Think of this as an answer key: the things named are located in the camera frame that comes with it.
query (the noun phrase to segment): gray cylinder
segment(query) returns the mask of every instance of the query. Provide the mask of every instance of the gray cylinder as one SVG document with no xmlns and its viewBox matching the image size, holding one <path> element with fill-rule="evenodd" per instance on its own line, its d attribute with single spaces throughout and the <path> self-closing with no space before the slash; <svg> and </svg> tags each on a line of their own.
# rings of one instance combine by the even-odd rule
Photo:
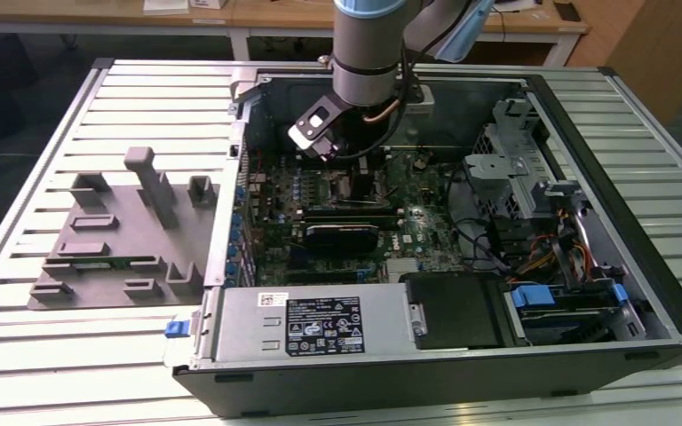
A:
<svg viewBox="0 0 682 426">
<path fill-rule="evenodd" d="M 407 1 L 395 12 L 374 19 L 335 11 L 333 89 L 358 107 L 379 105 L 394 94 L 405 27 L 421 5 L 419 1 Z"/>
</svg>

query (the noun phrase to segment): metal table surface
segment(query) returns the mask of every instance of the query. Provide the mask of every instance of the metal table surface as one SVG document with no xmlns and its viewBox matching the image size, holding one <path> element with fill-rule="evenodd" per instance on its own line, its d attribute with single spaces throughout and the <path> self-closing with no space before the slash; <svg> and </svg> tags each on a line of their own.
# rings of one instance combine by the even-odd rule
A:
<svg viewBox="0 0 682 426">
<path fill-rule="evenodd" d="M 128 146 L 148 145 L 172 183 L 218 181 L 232 131 L 231 82 L 259 63 L 118 60 L 93 69 L 0 227 L 0 424 L 447 425 L 682 423 L 682 366 L 632 375 L 589 395 L 451 406 L 216 419 L 163 364 L 163 328 L 196 306 L 32 312 L 31 283 L 73 204 L 80 171 L 111 184 Z M 315 67 L 270 63 L 271 67 Z M 423 66 L 542 74 L 682 284 L 682 150 L 624 87 L 596 69 Z"/>
</svg>

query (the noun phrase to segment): power supply label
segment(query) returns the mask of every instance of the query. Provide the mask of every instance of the power supply label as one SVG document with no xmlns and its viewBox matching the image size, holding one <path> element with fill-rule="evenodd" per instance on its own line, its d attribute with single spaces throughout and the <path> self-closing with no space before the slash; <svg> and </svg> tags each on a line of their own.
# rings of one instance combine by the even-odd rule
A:
<svg viewBox="0 0 682 426">
<path fill-rule="evenodd" d="M 286 319 L 291 357 L 365 353 L 359 297 L 290 299 Z"/>
</svg>

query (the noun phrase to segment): white sticker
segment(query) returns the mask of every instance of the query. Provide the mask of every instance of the white sticker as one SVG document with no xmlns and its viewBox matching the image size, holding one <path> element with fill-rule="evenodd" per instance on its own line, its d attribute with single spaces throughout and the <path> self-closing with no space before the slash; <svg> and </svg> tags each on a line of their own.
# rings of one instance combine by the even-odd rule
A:
<svg viewBox="0 0 682 426">
<path fill-rule="evenodd" d="M 194 24 L 215 24 L 215 25 L 224 25 L 224 20 L 191 20 Z"/>
<path fill-rule="evenodd" d="M 259 293 L 258 306 L 286 306 L 289 293 Z"/>
</svg>

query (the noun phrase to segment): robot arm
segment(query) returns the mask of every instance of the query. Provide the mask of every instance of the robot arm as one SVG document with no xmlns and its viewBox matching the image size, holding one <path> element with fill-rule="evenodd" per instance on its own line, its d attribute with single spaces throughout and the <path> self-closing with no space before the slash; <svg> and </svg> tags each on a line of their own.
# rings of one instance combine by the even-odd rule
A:
<svg viewBox="0 0 682 426">
<path fill-rule="evenodd" d="M 289 131 L 307 155 L 325 161 L 335 157 L 345 139 L 341 126 L 387 128 L 389 114 L 406 104 L 407 87 L 393 100 L 405 43 L 421 55 L 430 53 L 458 62 L 478 38 L 493 5 L 494 0 L 335 0 L 333 93 Z M 371 135 L 381 133 L 370 130 Z M 354 148 L 363 149 L 365 143 L 357 142 Z"/>
</svg>

